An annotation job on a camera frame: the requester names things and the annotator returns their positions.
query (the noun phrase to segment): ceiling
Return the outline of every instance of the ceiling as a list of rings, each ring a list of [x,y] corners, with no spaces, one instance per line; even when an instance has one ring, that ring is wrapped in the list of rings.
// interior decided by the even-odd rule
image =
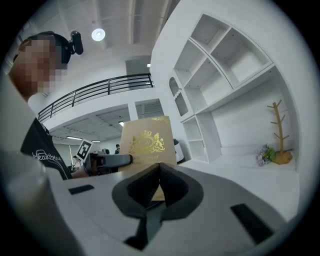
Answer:
[[[139,119],[164,115],[159,99],[137,103],[136,110]],[[67,136],[88,141],[107,141],[121,137],[123,127],[119,122],[127,121],[130,121],[128,107],[106,110],[50,131],[50,134],[53,142],[58,144],[80,144],[81,140],[68,139]]]
[[[97,54],[115,47],[136,44],[154,46],[168,17],[180,0],[48,0],[24,25],[7,54],[10,68],[20,42],[44,31],[54,31],[70,40],[74,30],[81,34],[83,54]],[[94,41],[94,29],[105,31],[102,41]]]

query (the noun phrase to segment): white column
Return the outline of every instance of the white column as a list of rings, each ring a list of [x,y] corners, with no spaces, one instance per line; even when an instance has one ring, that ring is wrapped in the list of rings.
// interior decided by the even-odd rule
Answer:
[[[131,121],[138,120],[136,104],[134,102],[129,102],[128,109],[129,109],[130,120]]]

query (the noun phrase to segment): round light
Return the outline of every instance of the round light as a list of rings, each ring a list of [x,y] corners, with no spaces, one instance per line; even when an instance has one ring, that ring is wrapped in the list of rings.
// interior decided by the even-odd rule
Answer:
[[[106,36],[105,31],[102,28],[97,28],[94,31],[92,31],[91,37],[95,41],[101,41]]]

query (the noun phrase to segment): black t-shirt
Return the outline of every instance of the black t-shirt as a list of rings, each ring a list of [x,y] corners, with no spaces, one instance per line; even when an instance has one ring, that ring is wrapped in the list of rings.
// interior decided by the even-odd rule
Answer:
[[[40,160],[46,167],[57,169],[64,180],[72,179],[69,169],[55,148],[48,129],[36,118],[26,134],[20,151]]]

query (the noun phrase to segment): black metal railing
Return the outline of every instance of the black metal railing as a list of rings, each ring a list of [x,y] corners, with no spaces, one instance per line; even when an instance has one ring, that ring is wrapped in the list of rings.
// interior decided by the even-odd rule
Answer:
[[[124,75],[94,82],[64,95],[46,106],[38,113],[38,119],[40,122],[46,121],[66,108],[72,108],[106,95],[152,87],[154,86],[150,73]]]

